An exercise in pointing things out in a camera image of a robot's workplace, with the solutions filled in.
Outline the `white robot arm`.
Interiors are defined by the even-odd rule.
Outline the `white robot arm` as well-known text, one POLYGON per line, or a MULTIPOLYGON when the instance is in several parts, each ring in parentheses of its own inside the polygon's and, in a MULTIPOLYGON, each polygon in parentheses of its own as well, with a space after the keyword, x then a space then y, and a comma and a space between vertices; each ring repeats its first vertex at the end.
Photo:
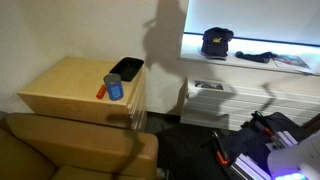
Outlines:
POLYGON ((267 165, 273 180, 320 180, 320 132, 297 145, 272 151, 267 165))

